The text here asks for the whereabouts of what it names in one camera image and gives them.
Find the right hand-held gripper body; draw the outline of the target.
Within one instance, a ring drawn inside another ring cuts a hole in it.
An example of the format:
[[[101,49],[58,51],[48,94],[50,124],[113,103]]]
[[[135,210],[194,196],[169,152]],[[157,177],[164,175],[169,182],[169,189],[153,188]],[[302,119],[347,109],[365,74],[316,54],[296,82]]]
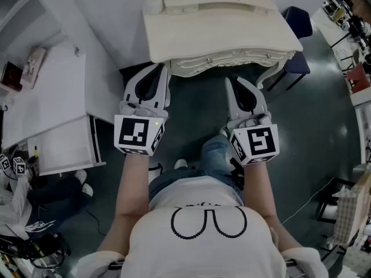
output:
[[[278,126],[268,111],[229,114],[226,128],[235,157],[243,166],[267,162],[279,154]]]

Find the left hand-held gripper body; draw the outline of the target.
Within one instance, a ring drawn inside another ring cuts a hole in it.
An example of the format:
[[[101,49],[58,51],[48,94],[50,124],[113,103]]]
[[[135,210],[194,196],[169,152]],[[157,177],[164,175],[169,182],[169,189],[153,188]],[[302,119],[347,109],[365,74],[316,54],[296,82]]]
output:
[[[114,146],[125,154],[152,156],[167,119],[164,109],[122,101],[120,114],[114,120]]]

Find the white ornate dressing table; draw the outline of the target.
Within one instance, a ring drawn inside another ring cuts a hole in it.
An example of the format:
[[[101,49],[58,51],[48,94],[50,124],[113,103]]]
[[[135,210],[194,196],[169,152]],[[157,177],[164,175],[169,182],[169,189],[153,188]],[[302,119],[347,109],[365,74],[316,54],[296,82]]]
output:
[[[190,14],[168,15],[167,6],[198,5]],[[189,78],[214,67],[232,67],[247,63],[242,49],[265,49],[301,52],[303,47],[281,15],[279,9],[271,15],[252,12],[254,6],[277,8],[274,0],[163,0],[163,11],[149,15],[144,12],[150,60],[166,64],[172,75]],[[171,60],[206,56],[213,53],[236,52],[234,59],[208,64],[197,70],[175,71]],[[257,79],[257,87],[279,72],[286,61],[280,61]]]

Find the person's right forearm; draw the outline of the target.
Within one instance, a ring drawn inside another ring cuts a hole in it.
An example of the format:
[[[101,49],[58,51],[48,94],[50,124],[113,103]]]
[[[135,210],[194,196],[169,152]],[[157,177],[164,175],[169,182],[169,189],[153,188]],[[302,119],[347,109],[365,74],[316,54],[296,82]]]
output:
[[[279,223],[266,163],[244,166],[244,205],[273,227]]]

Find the person's left forearm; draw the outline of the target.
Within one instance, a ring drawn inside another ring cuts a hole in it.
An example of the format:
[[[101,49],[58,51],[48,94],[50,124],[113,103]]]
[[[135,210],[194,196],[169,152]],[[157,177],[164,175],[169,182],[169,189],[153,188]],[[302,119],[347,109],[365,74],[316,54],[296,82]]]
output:
[[[125,157],[115,207],[115,219],[141,218],[149,211],[148,156]]]

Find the white ornate drawer front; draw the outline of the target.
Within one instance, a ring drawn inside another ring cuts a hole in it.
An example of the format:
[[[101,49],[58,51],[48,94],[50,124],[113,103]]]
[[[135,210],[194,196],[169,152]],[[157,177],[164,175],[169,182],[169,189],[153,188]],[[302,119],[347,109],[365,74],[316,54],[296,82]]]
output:
[[[282,52],[265,49],[242,49],[241,56],[247,59],[247,63],[256,63],[264,67],[271,67],[276,63],[291,59],[295,52]]]
[[[208,64],[215,64],[219,61],[230,60],[236,58],[237,53],[213,53],[206,56],[193,57],[193,58],[183,58],[171,60],[171,67],[175,71],[182,70],[197,70],[198,68],[203,68]]]

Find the person's blue jeans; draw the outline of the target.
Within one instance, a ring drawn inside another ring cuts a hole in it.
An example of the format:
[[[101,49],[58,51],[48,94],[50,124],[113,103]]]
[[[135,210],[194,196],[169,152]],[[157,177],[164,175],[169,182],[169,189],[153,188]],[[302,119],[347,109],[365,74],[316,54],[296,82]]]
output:
[[[198,169],[172,169],[152,180],[150,209],[243,205],[243,187],[236,183],[227,163],[229,152],[227,137],[219,134],[202,146]]]

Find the white side cabinet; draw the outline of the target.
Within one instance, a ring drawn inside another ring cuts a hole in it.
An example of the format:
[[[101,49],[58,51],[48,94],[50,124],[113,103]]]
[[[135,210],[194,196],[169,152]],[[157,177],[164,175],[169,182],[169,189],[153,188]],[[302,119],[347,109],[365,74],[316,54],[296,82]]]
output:
[[[4,113],[2,147],[38,148],[41,175],[104,166],[95,118],[85,108],[86,56],[64,40],[51,47],[35,86],[19,92]]]

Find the dark blue chair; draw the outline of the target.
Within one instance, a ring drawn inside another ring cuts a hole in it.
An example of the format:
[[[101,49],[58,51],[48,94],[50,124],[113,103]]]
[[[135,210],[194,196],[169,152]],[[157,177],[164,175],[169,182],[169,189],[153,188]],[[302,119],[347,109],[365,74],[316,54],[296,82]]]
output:
[[[295,6],[290,6],[282,15],[297,39],[306,38],[313,34],[311,19],[307,11]],[[282,73],[275,82],[270,85],[267,91],[271,91],[286,76],[286,74],[298,74],[299,77],[287,87],[286,90],[288,91],[306,75],[310,74],[310,72],[304,54],[302,52],[295,52],[294,56],[290,60],[286,61]]]

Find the black metal stand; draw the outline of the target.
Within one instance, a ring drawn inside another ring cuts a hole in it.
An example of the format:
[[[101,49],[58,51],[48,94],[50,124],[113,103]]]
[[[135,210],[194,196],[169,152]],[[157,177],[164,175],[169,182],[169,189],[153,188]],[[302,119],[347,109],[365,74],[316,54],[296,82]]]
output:
[[[332,178],[328,184],[318,192],[321,200],[321,207],[317,214],[317,221],[328,224],[336,223],[337,202],[339,198],[334,194],[339,192],[342,187],[352,188],[354,182],[343,180],[340,178]]]

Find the beige book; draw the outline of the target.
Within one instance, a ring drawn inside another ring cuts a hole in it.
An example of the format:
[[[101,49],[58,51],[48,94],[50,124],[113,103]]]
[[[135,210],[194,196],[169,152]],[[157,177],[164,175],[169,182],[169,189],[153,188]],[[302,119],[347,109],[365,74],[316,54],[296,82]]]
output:
[[[20,83],[23,87],[27,89],[32,89],[34,87],[46,52],[47,50],[42,46],[31,49],[20,79]]]

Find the cluttered white workbench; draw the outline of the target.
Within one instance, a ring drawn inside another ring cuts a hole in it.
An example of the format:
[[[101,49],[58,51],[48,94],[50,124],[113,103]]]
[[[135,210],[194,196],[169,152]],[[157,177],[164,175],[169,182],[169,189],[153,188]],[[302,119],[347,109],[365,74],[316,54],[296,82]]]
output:
[[[333,52],[354,106],[371,104],[371,87],[352,94],[347,72],[362,63],[371,84],[371,0],[325,0],[312,22]]]

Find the checked cloth bag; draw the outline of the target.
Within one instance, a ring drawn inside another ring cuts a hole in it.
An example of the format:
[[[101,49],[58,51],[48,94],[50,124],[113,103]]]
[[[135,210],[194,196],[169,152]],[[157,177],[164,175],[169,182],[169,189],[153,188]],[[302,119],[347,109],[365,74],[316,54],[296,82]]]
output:
[[[371,173],[363,173],[349,189],[343,186],[335,194],[338,198],[333,243],[348,245],[356,233],[365,227],[371,208]]]

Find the dark red book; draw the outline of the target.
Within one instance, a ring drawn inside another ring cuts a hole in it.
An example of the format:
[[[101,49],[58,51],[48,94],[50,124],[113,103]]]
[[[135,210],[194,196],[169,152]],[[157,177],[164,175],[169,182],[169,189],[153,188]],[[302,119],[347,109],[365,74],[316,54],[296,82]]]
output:
[[[22,73],[21,68],[8,61],[3,68],[0,83],[16,92],[20,92],[23,88],[20,83]]]

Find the person's white printed shirt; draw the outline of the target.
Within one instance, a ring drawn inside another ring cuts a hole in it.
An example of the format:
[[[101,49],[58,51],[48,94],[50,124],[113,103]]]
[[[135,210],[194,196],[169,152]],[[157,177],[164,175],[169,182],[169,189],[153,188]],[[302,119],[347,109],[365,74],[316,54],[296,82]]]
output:
[[[183,178],[157,193],[133,227],[129,252],[83,257],[76,278],[328,278],[319,252],[279,237],[228,185]]]

